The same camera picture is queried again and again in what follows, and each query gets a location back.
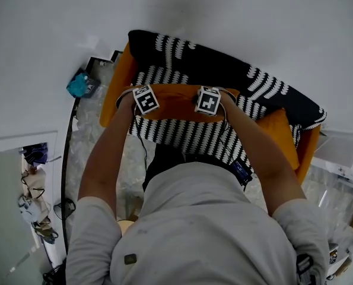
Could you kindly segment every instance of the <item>floor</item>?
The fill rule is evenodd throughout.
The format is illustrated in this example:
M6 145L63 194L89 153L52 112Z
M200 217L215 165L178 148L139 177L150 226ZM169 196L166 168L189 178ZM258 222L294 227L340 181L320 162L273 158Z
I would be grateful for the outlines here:
M77 131L72 134L66 173L66 197L77 200L79 183L88 156L103 132L98 120L105 93L115 70L113 63L95 62L91 75L101 80L101 87L91 99L82 99L77 111ZM144 140L148 163L154 157L155 144ZM143 196L145 177L144 150L136 137L128 136L123 151L122 164L117 181L117 217L124 219L131 212L135 197ZM353 189L339 182L336 177L322 169L311 167L303 183L309 201L322 209L326 220L328 240L337 243L338 258L346 253L353 241L353 229L348 223L353 216ZM252 203L266 209L260 183L254 178L246 187L246 196ZM66 221L68 238L72 229L72 216Z

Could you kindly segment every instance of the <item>tiled floor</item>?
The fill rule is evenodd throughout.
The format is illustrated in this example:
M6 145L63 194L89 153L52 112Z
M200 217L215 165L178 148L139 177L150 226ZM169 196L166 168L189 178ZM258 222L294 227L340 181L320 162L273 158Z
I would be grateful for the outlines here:
M77 118L79 130L73 132L69 149L66 196L77 200L79 183L88 156L103 132L98 120L103 100L114 73L113 64L100 65L95 62L92 76L101 80L101 87L91 99L80 101ZM148 152L148 162L154 157L155 144L144 140ZM128 136L123 152L122 165L117 183L117 216L123 219L131 210L135 196L142 196L142 183L145 177L144 150L136 137ZM327 236L340 245L339 258L353 240L353 229L348 226L353 216L353 189L338 183L336 177L322 169L311 167L303 190L307 198L322 208L327 222ZM245 194L254 204L265 209L265 201L257 179L251 181ZM67 219L68 238L72 227L72 216Z

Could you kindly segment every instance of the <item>black and white blanket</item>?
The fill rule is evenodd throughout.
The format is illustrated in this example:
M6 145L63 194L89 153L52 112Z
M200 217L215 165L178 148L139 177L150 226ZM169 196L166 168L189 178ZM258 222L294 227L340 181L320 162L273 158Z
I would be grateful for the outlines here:
M237 105L254 120L284 108L296 147L302 130L313 129L326 118L321 107L288 84L216 50L142 30L130 31L129 43L139 65L132 81L134 86L181 83L234 88L240 91ZM238 160L253 171L232 127L218 140L223 122L151 121L137 117L142 138L172 145L185 153L212 155L224 163ZM134 123L129 133L138 135Z

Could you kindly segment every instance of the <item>grey t-shirt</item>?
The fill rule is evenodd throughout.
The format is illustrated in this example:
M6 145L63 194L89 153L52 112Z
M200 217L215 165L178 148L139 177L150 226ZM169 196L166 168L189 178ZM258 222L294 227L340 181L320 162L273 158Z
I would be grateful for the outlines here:
M130 254L136 263L125 265ZM269 217L230 172L188 163L150 181L123 237L104 201L79 200L66 278L67 285L295 285L299 254L312 257L324 284L329 248L318 207L296 199Z

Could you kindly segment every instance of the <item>person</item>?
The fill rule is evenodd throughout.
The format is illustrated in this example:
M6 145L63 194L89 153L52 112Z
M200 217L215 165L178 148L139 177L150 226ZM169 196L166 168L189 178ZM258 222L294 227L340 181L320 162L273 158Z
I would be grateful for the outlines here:
M139 219L122 236L116 181L134 104L132 93L122 99L85 167L68 285L293 285L301 255L309 256L312 284L324 284L329 247L319 208L306 200L279 147L223 92L221 104L260 180L268 213L250 203L222 166L193 161L167 169L165 163L147 181ZM148 174L174 156L155 151Z

